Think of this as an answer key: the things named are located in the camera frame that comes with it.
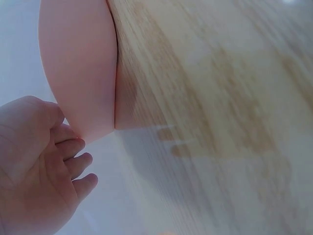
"pink silicone object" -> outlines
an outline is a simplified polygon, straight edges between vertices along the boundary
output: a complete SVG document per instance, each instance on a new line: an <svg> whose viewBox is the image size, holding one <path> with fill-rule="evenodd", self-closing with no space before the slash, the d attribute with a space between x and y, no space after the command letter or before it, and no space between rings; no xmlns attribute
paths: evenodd
<svg viewBox="0 0 313 235"><path fill-rule="evenodd" d="M117 46L105 0L42 0L39 45L46 77L86 142L114 129Z"/></svg>

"finger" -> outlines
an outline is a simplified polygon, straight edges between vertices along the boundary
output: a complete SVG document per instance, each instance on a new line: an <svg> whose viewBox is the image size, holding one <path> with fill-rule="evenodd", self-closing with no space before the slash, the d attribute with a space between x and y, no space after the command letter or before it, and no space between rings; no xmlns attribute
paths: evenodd
<svg viewBox="0 0 313 235"><path fill-rule="evenodd" d="M51 129L53 127L61 125L65 117L59 105L47 101L45 102L45 104L48 116L48 127Z"/></svg>
<svg viewBox="0 0 313 235"><path fill-rule="evenodd" d="M63 160L75 157L77 153L85 148L85 141L82 139L68 140L62 143L56 144L55 146L63 155Z"/></svg>
<svg viewBox="0 0 313 235"><path fill-rule="evenodd" d="M50 129L64 120L57 104L44 102L33 96L14 100L0 107L0 110L0 126L10 129L13 143L34 156L47 147Z"/></svg>
<svg viewBox="0 0 313 235"><path fill-rule="evenodd" d="M71 175L71 179L74 180L79 177L92 163L92 155L89 153L84 153L77 158L70 158L64 163Z"/></svg>
<svg viewBox="0 0 313 235"><path fill-rule="evenodd" d="M32 105L37 118L47 129L59 126L64 121L64 115L55 103L42 101L34 96L25 96L17 100L17 102L19 101Z"/></svg>
<svg viewBox="0 0 313 235"><path fill-rule="evenodd" d="M76 190L78 200L83 201L91 191L96 187L98 177L95 174L89 174L81 180L74 180L73 185Z"/></svg>
<svg viewBox="0 0 313 235"><path fill-rule="evenodd" d="M50 133L53 136L54 142L56 144L64 142L64 141L68 141L68 140L77 139L77 135L70 128L70 126L68 126L66 124L62 124L58 127L51 129Z"/></svg>

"wooden board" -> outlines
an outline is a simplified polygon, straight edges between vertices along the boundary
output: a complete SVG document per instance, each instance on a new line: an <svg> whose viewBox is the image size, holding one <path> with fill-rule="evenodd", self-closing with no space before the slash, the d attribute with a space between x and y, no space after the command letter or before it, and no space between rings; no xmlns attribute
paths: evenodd
<svg viewBox="0 0 313 235"><path fill-rule="evenodd" d="M313 2L108 0L116 141L147 233L313 231Z"/></svg>

